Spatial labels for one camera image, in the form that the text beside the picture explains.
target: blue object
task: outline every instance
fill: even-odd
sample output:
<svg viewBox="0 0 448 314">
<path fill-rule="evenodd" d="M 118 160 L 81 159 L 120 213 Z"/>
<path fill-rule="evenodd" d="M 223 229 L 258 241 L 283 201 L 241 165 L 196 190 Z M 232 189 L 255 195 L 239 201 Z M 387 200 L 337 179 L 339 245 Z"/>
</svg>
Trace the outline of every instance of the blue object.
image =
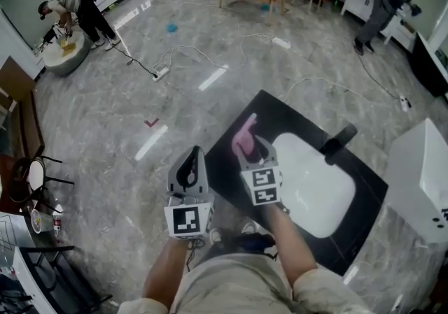
<svg viewBox="0 0 448 314">
<path fill-rule="evenodd" d="M 264 4 L 262 4 L 261 5 L 261 10 L 269 10 L 269 4 L 267 4 L 267 3 L 264 3 Z"/>
<path fill-rule="evenodd" d="M 170 33 L 174 33 L 175 31 L 177 31 L 177 26 L 174 23 L 168 23 L 167 31 Z"/>
</svg>

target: hand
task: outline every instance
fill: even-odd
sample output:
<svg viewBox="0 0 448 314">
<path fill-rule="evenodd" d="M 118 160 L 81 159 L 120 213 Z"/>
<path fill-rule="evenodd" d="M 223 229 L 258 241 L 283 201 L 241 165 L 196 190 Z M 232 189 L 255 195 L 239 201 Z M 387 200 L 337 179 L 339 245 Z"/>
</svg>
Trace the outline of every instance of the hand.
<svg viewBox="0 0 448 314">
<path fill-rule="evenodd" d="M 71 30 L 71 24 L 66 24 L 65 25 L 65 34 L 67 34 L 68 36 L 72 36 L 73 35 L 73 31 Z"/>
</svg>

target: gray pants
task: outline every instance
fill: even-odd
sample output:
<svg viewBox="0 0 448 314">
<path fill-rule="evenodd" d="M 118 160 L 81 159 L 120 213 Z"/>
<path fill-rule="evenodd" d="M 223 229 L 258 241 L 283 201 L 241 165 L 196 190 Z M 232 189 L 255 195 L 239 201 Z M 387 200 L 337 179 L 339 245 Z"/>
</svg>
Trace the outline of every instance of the gray pants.
<svg viewBox="0 0 448 314">
<path fill-rule="evenodd" d="M 389 0 L 374 0 L 372 14 L 360 30 L 357 39 L 361 43 L 370 42 L 378 32 L 387 27 L 397 9 L 392 7 Z"/>
</svg>

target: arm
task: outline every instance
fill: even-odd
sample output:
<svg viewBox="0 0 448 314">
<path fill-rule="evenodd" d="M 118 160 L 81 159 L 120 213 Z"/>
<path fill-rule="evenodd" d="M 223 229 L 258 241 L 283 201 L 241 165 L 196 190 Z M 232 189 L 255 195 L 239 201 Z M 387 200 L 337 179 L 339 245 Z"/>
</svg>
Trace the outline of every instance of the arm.
<svg viewBox="0 0 448 314">
<path fill-rule="evenodd" d="M 281 266 L 291 287 L 302 275 L 316 269 L 316 260 L 295 224 L 278 206 L 267 206 L 267 218 L 274 234 Z"/>
<path fill-rule="evenodd" d="M 162 303 L 169 310 L 181 283 L 188 241 L 170 238 L 146 277 L 143 298 Z"/>
<path fill-rule="evenodd" d="M 65 24 L 65 28 L 67 30 L 68 34 L 71 34 L 71 13 L 67 11 L 59 2 L 57 1 L 51 1 L 48 2 L 48 7 L 51 10 L 54 10 L 59 14 L 59 18 L 62 21 L 62 24 Z"/>
</svg>

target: bottle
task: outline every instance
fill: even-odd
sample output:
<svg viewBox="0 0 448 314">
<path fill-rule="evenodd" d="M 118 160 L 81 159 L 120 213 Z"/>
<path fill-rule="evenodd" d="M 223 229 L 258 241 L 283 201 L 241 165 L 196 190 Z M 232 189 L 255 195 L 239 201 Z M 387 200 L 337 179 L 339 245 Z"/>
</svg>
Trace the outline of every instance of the bottle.
<svg viewBox="0 0 448 314">
<path fill-rule="evenodd" d="M 60 242 L 61 216 L 53 215 L 53 230 L 55 231 L 56 242 Z"/>
</svg>

